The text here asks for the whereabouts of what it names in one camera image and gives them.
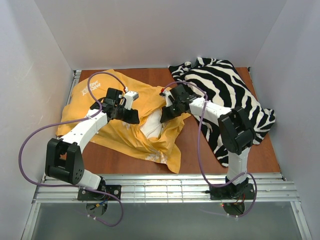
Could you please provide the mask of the white pillow yellow edge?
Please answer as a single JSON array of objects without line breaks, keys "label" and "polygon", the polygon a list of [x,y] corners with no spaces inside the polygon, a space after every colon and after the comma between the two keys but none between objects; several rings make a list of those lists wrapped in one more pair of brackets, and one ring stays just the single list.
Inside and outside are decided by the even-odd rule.
[{"label": "white pillow yellow edge", "polygon": [[158,108],[147,117],[145,123],[140,127],[141,132],[147,139],[159,138],[161,136],[164,130],[161,117],[162,111]]}]

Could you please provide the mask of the yellow pillowcase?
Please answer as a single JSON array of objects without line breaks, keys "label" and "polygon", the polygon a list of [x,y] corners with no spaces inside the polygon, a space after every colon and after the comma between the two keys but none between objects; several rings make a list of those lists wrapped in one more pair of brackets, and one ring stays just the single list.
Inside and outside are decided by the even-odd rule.
[{"label": "yellow pillowcase", "polygon": [[111,120],[96,134],[84,150],[85,166],[96,173],[126,174],[177,174],[181,169],[181,149],[176,140],[185,126],[188,113],[163,124],[160,137],[147,139],[140,130],[147,117],[166,104],[159,95],[160,86],[151,86],[133,79],[113,69],[98,74],[92,80],[79,82],[71,92],[71,102],[62,111],[62,122],[56,134],[64,136],[71,131],[76,119],[85,117],[93,97],[99,99],[106,95],[108,88],[117,90],[123,86],[138,92],[133,102],[138,110],[139,124],[128,124],[121,120]]}]

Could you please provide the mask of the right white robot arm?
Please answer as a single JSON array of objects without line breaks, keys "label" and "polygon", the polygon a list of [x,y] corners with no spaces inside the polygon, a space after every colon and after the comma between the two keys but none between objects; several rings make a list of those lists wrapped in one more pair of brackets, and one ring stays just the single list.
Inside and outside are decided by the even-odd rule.
[{"label": "right white robot arm", "polygon": [[209,184],[206,193],[210,199],[237,199],[243,198],[245,191],[252,193],[254,190],[249,184],[247,165],[256,133],[245,110],[220,106],[208,101],[206,95],[189,94],[182,85],[171,90],[163,88],[160,95],[166,102],[162,107],[161,123],[190,113],[219,127],[223,146],[228,153],[228,171],[224,184]]}]

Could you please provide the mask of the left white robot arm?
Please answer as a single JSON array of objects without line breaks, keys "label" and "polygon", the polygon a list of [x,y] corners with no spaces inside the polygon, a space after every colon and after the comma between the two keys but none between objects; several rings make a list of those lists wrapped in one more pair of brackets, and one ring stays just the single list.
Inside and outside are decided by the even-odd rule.
[{"label": "left white robot arm", "polygon": [[103,178],[85,169],[82,153],[90,140],[111,120],[139,124],[138,111],[132,108],[138,98],[135,91],[109,88],[105,97],[91,105],[86,120],[79,122],[60,139],[53,138],[48,142],[45,174],[78,187],[101,191],[105,184]]}]

